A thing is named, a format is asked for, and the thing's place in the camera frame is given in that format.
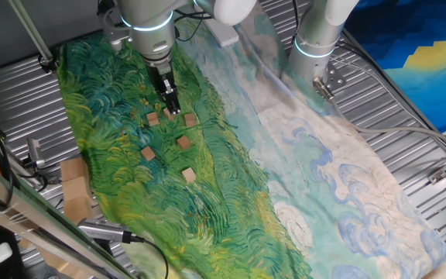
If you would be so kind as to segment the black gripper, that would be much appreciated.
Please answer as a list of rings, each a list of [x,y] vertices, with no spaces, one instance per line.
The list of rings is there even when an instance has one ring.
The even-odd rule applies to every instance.
[[[149,78],[152,85],[157,90],[157,95],[171,115],[180,113],[180,103],[177,95],[177,88],[174,84],[173,68],[171,58],[162,60],[148,60],[146,62]]]

